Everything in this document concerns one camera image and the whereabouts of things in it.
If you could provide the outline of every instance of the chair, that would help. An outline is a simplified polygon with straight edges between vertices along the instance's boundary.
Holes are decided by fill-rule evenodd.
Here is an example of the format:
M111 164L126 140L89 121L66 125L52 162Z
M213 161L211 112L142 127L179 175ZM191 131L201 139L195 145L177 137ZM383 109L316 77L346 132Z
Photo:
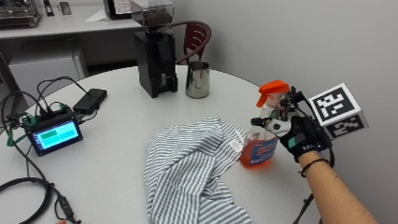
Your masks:
M182 58L175 60L175 64L179 64L182 61L189 63L189 58L198 55L198 59L201 60L201 55L203 52L203 48L209 43L211 37L211 29L210 26L201 21L182 21L170 24L170 27L177 27L185 25L185 38L183 38L183 56Z

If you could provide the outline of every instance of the blue striped towel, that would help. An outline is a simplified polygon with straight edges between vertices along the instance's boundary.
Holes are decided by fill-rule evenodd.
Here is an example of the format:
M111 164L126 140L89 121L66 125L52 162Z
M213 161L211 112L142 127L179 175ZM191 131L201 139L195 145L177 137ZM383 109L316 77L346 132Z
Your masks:
M238 159L243 131L218 117L171 126L147 144L143 182L151 223L251 223L219 176Z

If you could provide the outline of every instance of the bracelet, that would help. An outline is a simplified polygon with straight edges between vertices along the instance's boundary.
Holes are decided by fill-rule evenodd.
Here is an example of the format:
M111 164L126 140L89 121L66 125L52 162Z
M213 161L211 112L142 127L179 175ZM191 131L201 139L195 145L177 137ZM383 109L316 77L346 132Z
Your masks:
M314 163L319 162L319 161L324 161L326 163L328 163L328 161L324 160L324 159L316 159L316 160L311 161L311 162L310 162L308 164L306 164L306 166L302 168L301 172L298 172L298 173L301 174L302 177L306 177L306 174L305 174L306 171L308 170L308 168L311 167L311 165L312 165Z

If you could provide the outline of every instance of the orange spray bottle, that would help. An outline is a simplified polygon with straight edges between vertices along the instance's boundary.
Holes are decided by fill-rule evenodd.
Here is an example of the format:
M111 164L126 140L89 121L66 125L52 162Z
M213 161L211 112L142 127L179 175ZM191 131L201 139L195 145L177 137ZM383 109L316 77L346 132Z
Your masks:
M259 116L270 117L274 109L278 107L278 102L283 94L289 91L289 84L281 80L271 81L259 87L261 93L257 107L261 108ZM277 138L271 133L253 126L245 135L243 148L241 151L239 162L246 168L263 167L270 163L270 158L274 155Z

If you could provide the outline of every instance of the metal pitcher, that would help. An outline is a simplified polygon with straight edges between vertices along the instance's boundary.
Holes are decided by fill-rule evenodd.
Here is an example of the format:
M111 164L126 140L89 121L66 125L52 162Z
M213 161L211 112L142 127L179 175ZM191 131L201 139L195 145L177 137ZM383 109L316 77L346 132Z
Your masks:
M191 98L203 98L209 95L209 63L203 61L187 64L185 94Z

